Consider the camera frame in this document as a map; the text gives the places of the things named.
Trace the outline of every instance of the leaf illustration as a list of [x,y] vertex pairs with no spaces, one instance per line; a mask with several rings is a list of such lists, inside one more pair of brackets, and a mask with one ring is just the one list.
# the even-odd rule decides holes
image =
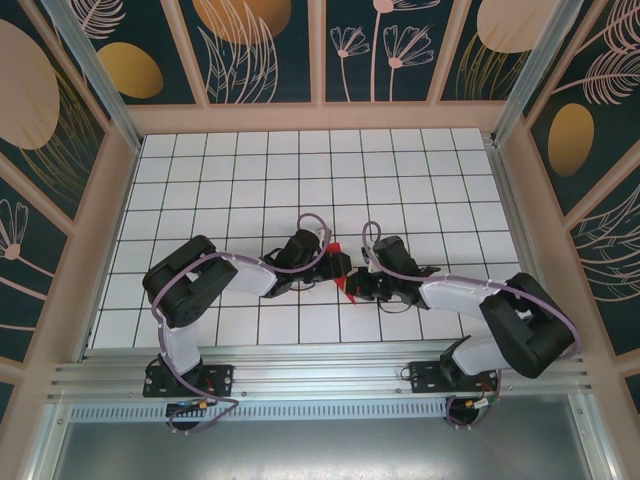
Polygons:
[[597,300],[640,295],[640,186],[615,207],[580,222],[574,242]]
[[109,37],[126,15],[122,0],[70,0],[70,5],[82,31],[96,40]]
[[198,30],[209,54],[209,72],[205,83],[207,92],[213,97],[214,103],[226,103],[229,98],[229,73],[224,59],[220,56],[220,40],[215,35],[212,39],[200,27]]
[[640,44],[640,0],[616,0],[607,18],[604,41],[618,53]]
[[245,3],[246,21],[229,0],[217,8],[199,0],[219,36],[198,28],[209,53],[206,88],[214,103],[255,103],[273,99],[278,84],[278,58],[267,24]]
[[640,50],[609,50],[596,58],[585,78],[556,88],[552,94],[582,85],[589,103],[620,105],[640,84]]

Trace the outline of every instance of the red object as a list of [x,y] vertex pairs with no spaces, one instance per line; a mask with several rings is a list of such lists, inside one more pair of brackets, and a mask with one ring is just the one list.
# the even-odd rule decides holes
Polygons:
[[[339,253],[339,252],[342,252],[342,249],[340,248],[340,244],[337,242],[330,243],[329,246],[327,247],[327,253]],[[355,298],[353,298],[353,295],[349,295],[347,292],[344,291],[344,286],[347,283],[347,276],[344,275],[343,277],[335,278],[333,281],[336,282],[336,285],[338,285],[338,288],[342,290],[342,293],[344,293],[347,296],[347,298],[351,301],[351,303],[355,305],[356,300]]]

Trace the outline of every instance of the gray floor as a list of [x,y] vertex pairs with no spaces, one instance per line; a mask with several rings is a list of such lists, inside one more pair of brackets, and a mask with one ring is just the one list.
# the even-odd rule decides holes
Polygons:
[[477,431],[441,418],[70,426],[57,480],[580,480],[591,478],[563,397],[505,398]]

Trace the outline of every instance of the cable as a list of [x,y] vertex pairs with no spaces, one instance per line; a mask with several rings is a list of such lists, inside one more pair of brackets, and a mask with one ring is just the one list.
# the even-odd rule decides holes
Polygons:
[[[489,389],[491,390],[491,392],[496,396],[496,400],[500,399],[500,387],[502,386],[502,370],[498,370],[497,371],[497,381],[498,384],[496,385],[496,389],[493,390],[491,389],[491,387],[489,387],[487,385],[487,387],[489,387]],[[493,407],[493,405],[490,405],[487,407],[486,412],[484,413],[484,415],[482,415],[479,419],[477,419],[476,421],[472,422],[471,424],[467,425],[463,422],[461,422],[460,420],[458,420],[457,418],[454,418],[451,416],[451,406],[453,405],[454,400],[457,397],[455,395],[452,395],[451,397],[447,398],[447,403],[445,405],[445,409],[444,409],[444,419],[445,421],[451,425],[452,427],[458,429],[460,427],[465,427],[467,430],[471,430],[471,425],[473,425],[474,427],[477,427],[478,425],[481,425],[482,423],[484,423],[487,419],[487,415],[489,415],[489,412],[491,411],[491,408]]]
[[384,313],[387,313],[389,315],[397,315],[399,313],[404,313],[406,311],[408,311],[411,307],[413,307],[413,305],[407,305],[407,307],[403,310],[398,310],[397,312],[392,312],[391,310],[385,310],[384,308],[382,308],[382,302],[380,301],[380,299],[378,298],[376,303],[378,304],[378,308],[383,311]]
[[307,290],[311,290],[313,287],[316,286],[316,281],[312,280],[311,281],[311,285],[309,285],[307,288],[293,288],[291,287],[291,291],[292,292],[306,292]]
[[580,334],[578,333],[578,330],[576,329],[575,325],[571,322],[571,320],[569,320],[564,313],[562,313],[560,310],[555,308],[553,305],[549,305],[544,300],[541,300],[538,297],[536,297],[534,295],[531,295],[530,293],[523,292],[522,290],[518,290],[517,288],[510,287],[509,285],[506,285],[505,283],[493,282],[491,280],[487,280],[487,281],[478,280],[477,278],[469,278],[469,277],[463,277],[461,275],[452,275],[452,274],[436,275],[436,276],[427,277],[427,278],[412,277],[412,276],[403,275],[401,273],[397,273],[397,272],[394,272],[393,270],[388,269],[387,267],[385,267],[384,265],[382,265],[380,263],[380,261],[378,260],[378,257],[371,250],[371,247],[369,247],[369,244],[367,243],[367,229],[370,228],[370,227],[375,227],[376,230],[377,230],[376,240],[375,240],[376,242],[378,240],[380,240],[380,237],[381,237],[381,234],[382,234],[382,228],[380,227],[379,223],[374,222],[374,221],[368,221],[367,223],[365,223],[364,227],[362,227],[362,244],[364,246],[364,251],[367,254],[367,256],[369,257],[369,260],[371,262],[373,262],[373,264],[376,267],[378,267],[381,271],[383,271],[387,275],[390,275],[392,277],[398,278],[400,280],[406,280],[406,281],[409,281],[409,282],[420,282],[420,283],[423,283],[425,285],[428,285],[428,284],[431,284],[431,283],[440,283],[440,282],[442,282],[442,283],[447,283],[447,282],[454,282],[455,283],[455,282],[458,282],[458,283],[462,283],[462,284],[472,285],[474,287],[480,286],[480,287],[485,287],[485,288],[496,288],[498,290],[504,290],[505,292],[512,293],[512,294],[517,295],[517,296],[519,296],[521,298],[529,300],[530,302],[535,303],[536,305],[538,305],[540,308],[546,310],[551,315],[553,315],[558,320],[560,320],[564,324],[564,326],[567,327],[569,332],[571,332],[571,335],[573,336],[574,347],[573,347],[572,350],[570,350],[568,353],[562,355],[560,358],[565,359],[565,360],[573,358],[576,355],[578,355],[580,353],[580,351],[582,350],[582,338],[580,337]]
[[224,258],[225,260],[232,260],[232,261],[233,260],[242,260],[244,262],[247,262],[247,263],[250,263],[250,264],[253,264],[253,265],[258,265],[258,266],[260,266],[262,268],[265,268],[267,270],[271,270],[272,272],[278,272],[278,273],[300,273],[300,272],[304,272],[305,270],[308,270],[310,268],[313,268],[322,259],[324,254],[327,252],[327,248],[329,247],[329,239],[331,237],[331,230],[329,230],[329,227],[327,226],[325,221],[322,220],[322,218],[320,218],[318,215],[316,215],[314,213],[305,213],[305,214],[300,215],[300,217],[298,217],[298,222],[297,222],[298,229],[300,229],[300,222],[305,217],[312,217],[312,218],[315,218],[316,220],[318,220],[320,222],[320,224],[322,225],[322,230],[324,231],[324,242],[323,242],[322,249],[320,250],[320,253],[318,254],[318,256],[316,256],[316,258],[314,258],[307,265],[305,265],[303,267],[299,267],[299,268],[293,268],[293,269],[277,268],[277,267],[273,267],[271,265],[268,265],[268,264],[264,263],[262,260],[256,260],[254,258],[246,257],[244,255],[234,255],[234,254],[226,253],[226,252],[215,252],[215,253],[210,253],[208,255],[200,257],[199,259],[197,259],[196,261],[191,263],[189,266],[185,267],[180,273],[178,273],[175,277],[173,277],[171,280],[169,280],[167,282],[167,284],[164,287],[162,287],[162,289],[158,292],[158,295],[156,295],[156,298],[153,300],[153,303],[151,305],[151,314],[153,315],[153,318],[155,318],[156,321],[158,322],[158,342],[160,344],[160,355],[162,356],[162,359],[163,359],[164,363],[169,368],[169,371],[171,372],[171,374],[176,378],[176,380],[178,380],[178,382],[180,382],[180,384],[183,387],[185,387],[188,390],[192,391],[196,395],[204,397],[206,399],[213,400],[215,402],[222,402],[222,403],[230,403],[231,404],[231,406],[229,406],[229,407],[225,408],[224,410],[222,410],[222,412],[220,412],[218,415],[213,417],[211,420],[208,420],[206,422],[200,423],[200,424],[196,425],[195,427],[193,427],[190,430],[184,430],[184,431],[183,430],[178,430],[173,425],[173,418],[175,418],[175,415],[172,415],[171,417],[169,417],[169,426],[172,428],[174,434],[176,434],[178,432],[181,432],[183,435],[189,435],[190,433],[201,432],[201,431],[209,428],[214,423],[216,423],[220,418],[224,417],[229,412],[231,412],[231,410],[236,408],[240,404],[240,402],[238,400],[234,399],[234,398],[218,397],[218,396],[212,395],[212,394],[210,394],[208,392],[203,392],[199,388],[196,388],[193,385],[191,385],[190,383],[188,383],[184,378],[182,378],[182,375],[180,375],[178,373],[175,365],[173,364],[173,361],[171,360],[171,357],[169,356],[169,352],[167,350],[167,345],[166,345],[165,340],[164,340],[164,327],[165,327],[164,318],[162,317],[162,315],[160,314],[160,312],[158,310],[158,305],[160,305],[160,301],[167,294],[167,292],[171,288],[173,288],[173,286],[176,283],[178,283],[182,278],[184,278],[188,273],[191,273],[193,270],[195,270],[197,267],[199,267],[203,263],[208,262],[209,260],[213,260],[215,258]]

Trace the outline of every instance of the gold circle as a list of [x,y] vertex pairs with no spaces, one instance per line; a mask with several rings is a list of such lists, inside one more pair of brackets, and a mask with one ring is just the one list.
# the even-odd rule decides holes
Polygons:
[[60,115],[56,71],[33,39],[0,20],[0,137],[35,150],[53,136]]
[[239,45],[259,43],[255,35],[249,38],[250,21],[245,3],[256,22],[258,18],[264,21],[273,38],[289,24],[291,0],[193,0],[193,7],[200,20],[221,39]]
[[133,98],[150,98],[162,90],[160,67],[135,45],[110,43],[98,51],[98,57],[120,93]]
[[593,144],[594,124],[591,113],[582,105],[562,107],[549,131],[549,162],[563,177],[570,177],[584,164]]
[[483,0],[478,10],[478,37],[490,50],[531,50],[549,21],[557,0]]

